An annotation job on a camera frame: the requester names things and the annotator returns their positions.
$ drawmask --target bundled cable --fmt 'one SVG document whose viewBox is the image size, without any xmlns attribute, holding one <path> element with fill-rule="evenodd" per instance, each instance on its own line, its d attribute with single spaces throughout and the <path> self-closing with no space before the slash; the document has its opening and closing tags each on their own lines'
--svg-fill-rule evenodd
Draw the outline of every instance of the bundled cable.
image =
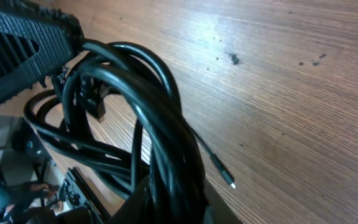
<svg viewBox="0 0 358 224">
<path fill-rule="evenodd" d="M 148 220 L 201 223 L 208 202 L 196 139 L 232 187 L 234 179 L 184 119 L 179 91 L 167 65 L 150 50 L 128 42 L 103 44 L 86 39 L 83 50 L 89 53 L 63 83 L 52 77 L 55 89 L 39 93 L 26 104 L 27 122 L 49 147 L 93 168 L 124 199 L 149 175 L 150 200 L 144 202 L 144 210 L 153 212 L 145 212 Z M 96 117 L 103 113 L 100 105 L 108 94 L 121 94 L 137 116 L 131 153 L 99 142 L 91 133 L 86 112 Z M 50 97 L 35 114 L 34 106 Z M 45 117 L 59 103 L 64 119 L 57 128 L 47 124 Z M 143 128 L 152 142 L 149 165 L 140 158 Z"/>
</svg>

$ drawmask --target black rubber cable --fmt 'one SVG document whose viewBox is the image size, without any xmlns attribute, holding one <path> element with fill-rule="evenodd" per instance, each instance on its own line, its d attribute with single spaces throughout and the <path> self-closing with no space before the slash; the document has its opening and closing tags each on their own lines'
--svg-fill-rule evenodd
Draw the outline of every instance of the black rubber cable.
<svg viewBox="0 0 358 224">
<path fill-rule="evenodd" d="M 143 212 L 144 218 L 156 223 L 201 223 L 208 202 L 196 139 L 225 181 L 234 186 L 234 179 L 182 116 L 178 87 L 167 65 L 149 49 L 133 43 L 85 40 L 83 48 L 90 53 L 70 70 L 62 90 L 39 93 L 26 104 L 26 121 L 53 150 L 93 168 L 124 199 L 149 175 L 151 201 L 144 202 L 144 209 L 154 213 Z M 132 154 L 94 139 L 80 103 L 90 80 L 110 86 L 109 93 L 121 94 L 135 112 Z M 56 79 L 53 85 L 58 86 Z M 57 97 L 44 103 L 35 115 L 34 106 L 54 95 Z M 45 117 L 59 103 L 63 104 L 64 122 L 56 128 Z M 141 159 L 143 128 L 152 141 L 150 167 Z"/>
</svg>

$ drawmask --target wooden table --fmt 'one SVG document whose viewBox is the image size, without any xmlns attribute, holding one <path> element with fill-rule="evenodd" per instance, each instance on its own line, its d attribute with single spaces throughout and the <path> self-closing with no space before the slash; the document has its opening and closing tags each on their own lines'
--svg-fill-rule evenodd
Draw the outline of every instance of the wooden table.
<svg viewBox="0 0 358 224">
<path fill-rule="evenodd" d="M 161 56 L 184 116 L 236 178 L 207 177 L 246 223 L 358 223 L 358 1 L 59 0 L 85 36 Z M 129 150 L 134 114 L 106 99 L 101 141 Z M 144 141 L 147 161 L 150 142 Z M 52 153 L 62 170 L 76 162 Z M 104 204 L 122 203 L 94 174 Z"/>
</svg>

